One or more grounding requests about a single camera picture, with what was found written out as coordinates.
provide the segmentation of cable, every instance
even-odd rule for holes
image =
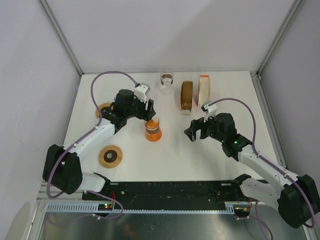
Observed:
[[[242,105],[244,105],[246,107],[246,109],[248,109],[248,111],[250,112],[250,115],[252,117],[252,121],[253,121],[253,137],[252,137],[252,149],[254,151],[254,154],[262,159],[266,164],[270,165],[271,167],[273,167],[275,170],[277,170],[280,174],[283,175],[284,178],[287,178],[297,189],[298,191],[301,193],[303,199],[305,200],[309,210],[310,210],[310,213],[311,213],[311,218],[312,218],[312,224],[311,225],[308,225],[308,224],[303,224],[304,226],[306,226],[307,228],[310,228],[310,229],[313,229],[315,226],[316,226],[316,216],[315,216],[315,213],[314,213],[314,210],[311,206],[311,203],[309,201],[309,199],[307,198],[306,194],[304,193],[304,191],[301,189],[301,187],[296,183],[295,180],[293,180],[289,175],[286,175],[286,173],[281,170],[279,167],[277,167],[275,164],[273,164],[272,162],[270,162],[268,159],[266,159],[264,156],[261,156],[259,155],[257,149],[256,149],[256,134],[257,134],[257,123],[256,123],[256,119],[255,119],[255,116],[254,116],[254,113],[252,112],[252,110],[250,109],[250,107],[244,103],[243,101],[239,100],[239,99],[236,99],[236,98],[230,98],[230,97],[227,97],[227,98],[222,98],[222,99],[219,99],[217,101],[214,101],[212,103],[210,103],[209,106],[213,105],[213,104],[217,104],[219,102],[222,102],[222,101],[226,101],[226,100],[230,100],[230,101],[236,101],[238,103],[241,103]]]
[[[248,216],[248,217],[238,217],[238,216],[236,216],[236,215],[233,215],[233,216],[234,216],[237,220],[249,220],[249,219],[258,220],[258,218],[255,217],[255,216]],[[274,235],[272,234],[271,229],[269,228],[269,226],[268,226],[263,220],[261,220],[261,219],[260,219],[260,223],[261,223],[263,226],[265,226],[266,229],[268,230],[268,232],[270,233],[271,238],[269,239],[268,237],[266,237],[266,239],[267,239],[267,240],[273,240],[273,239],[274,239]]]
[[[266,240],[269,240],[267,234],[265,233],[264,229],[262,228],[262,222],[263,222],[263,221],[262,221],[262,220],[260,219],[260,217],[259,217],[259,213],[258,213],[258,203],[259,203],[259,201],[256,201],[256,202],[255,202],[255,216],[256,216],[256,220],[258,221],[260,230],[261,230],[264,238],[265,238]],[[271,239],[274,239],[274,236],[272,235],[271,230],[269,229],[269,227],[267,227],[267,228],[268,228],[268,230],[269,230],[269,233],[271,234]]]
[[[96,110],[99,112],[99,121],[98,121],[98,123],[95,125],[95,127],[93,127],[91,130],[89,130],[89,131],[88,131],[87,133],[85,133],[83,136],[81,136],[81,137],[80,137],[78,140],[76,140],[72,145],[70,145],[70,146],[61,154],[61,156],[58,158],[58,160],[55,162],[55,164],[54,164],[54,166],[53,166],[53,168],[52,168],[52,170],[51,170],[51,173],[50,173],[50,175],[49,175],[49,178],[48,178],[48,181],[47,181],[47,186],[46,186],[46,194],[47,194],[48,198],[50,198],[50,199],[55,199],[55,198],[59,197],[61,194],[64,193],[63,191],[61,191],[61,192],[59,192],[59,193],[56,194],[56,195],[51,195],[51,192],[50,192],[50,186],[51,186],[52,178],[53,178],[53,176],[54,176],[54,174],[55,174],[55,172],[56,172],[56,170],[57,170],[57,167],[59,166],[60,162],[62,161],[62,159],[65,157],[65,155],[66,155],[72,148],[75,147],[75,144],[78,144],[78,143],[81,142],[84,138],[86,138],[88,135],[90,135],[92,132],[94,132],[94,131],[96,130],[96,127],[98,127],[98,126],[101,124],[101,122],[102,122],[102,113],[101,113],[101,111],[100,111],[100,109],[99,109],[99,106],[98,106],[98,104],[96,103],[96,100],[95,100],[95,97],[94,97],[94,84],[95,84],[96,80],[97,80],[99,77],[101,77],[102,75],[105,75],[105,74],[122,74],[122,75],[127,76],[127,77],[134,83],[134,85],[135,85],[136,87],[139,85],[139,83],[137,83],[129,74],[127,74],[127,73],[125,73],[125,72],[122,72],[122,71],[105,71],[105,72],[102,72],[102,73],[98,74],[98,75],[93,79],[93,81],[92,81],[92,83],[91,83],[90,93],[91,93],[91,98],[92,98],[93,104],[94,104]],[[100,193],[94,192],[94,191],[88,191],[88,192],[90,192],[90,193],[92,193],[92,194],[96,194],[96,195],[98,195],[98,196],[100,196],[100,197],[102,197],[102,198],[105,198],[105,199],[114,201],[114,202],[116,202],[116,203],[121,207],[121,212],[120,212],[120,214],[116,215],[115,217],[110,217],[110,218],[101,217],[101,218],[103,218],[103,219],[114,219],[114,218],[120,216],[120,215],[123,213],[124,208],[123,208],[123,206],[121,205],[120,202],[118,202],[118,201],[116,201],[116,200],[114,200],[114,199],[112,199],[112,198],[110,198],[110,197],[104,196],[104,195],[102,195],[102,194],[100,194]]]

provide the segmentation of beaker with orange liquid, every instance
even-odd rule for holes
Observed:
[[[146,121],[144,123],[144,126],[145,126],[145,137],[150,142],[156,142],[162,137],[159,117],[154,116],[150,121]]]

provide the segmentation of glass beaker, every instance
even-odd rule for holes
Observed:
[[[160,73],[160,93],[162,95],[171,95],[174,93],[174,73],[172,71],[165,70]]]
[[[160,121],[158,116],[154,116],[150,121],[144,122],[145,137],[150,142],[156,142],[162,137],[162,131],[160,129]]]

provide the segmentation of black bracket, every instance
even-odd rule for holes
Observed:
[[[58,158],[64,152],[63,146],[52,145],[46,154],[42,178],[46,182]],[[82,170],[76,153],[68,152],[58,165],[51,184],[66,194],[73,194],[82,182]]]
[[[320,211],[320,198],[315,181],[308,175],[298,176],[296,183],[302,188],[311,203],[314,214]],[[311,213],[305,199],[293,185],[286,185],[281,191],[278,211],[283,220],[297,229],[311,218]]]

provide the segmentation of metal plate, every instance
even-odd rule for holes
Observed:
[[[306,240],[303,228],[289,227],[270,207],[259,206],[261,218],[275,240]],[[50,213],[50,220],[64,223],[83,213]],[[45,219],[40,240],[262,240],[257,221],[237,221],[230,214],[132,214],[113,220],[85,217],[66,226]]]

